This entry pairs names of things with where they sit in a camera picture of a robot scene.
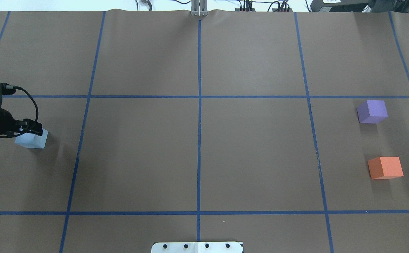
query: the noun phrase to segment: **foam block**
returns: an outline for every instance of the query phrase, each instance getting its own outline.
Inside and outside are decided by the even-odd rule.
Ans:
[[[383,100],[367,100],[357,107],[360,123],[377,124],[389,115]]]
[[[37,136],[35,134],[23,134],[15,138],[15,144],[28,149],[44,149],[45,143],[47,142],[48,131],[45,129],[42,136]]]
[[[392,179],[404,176],[399,157],[376,157],[368,161],[371,179]]]

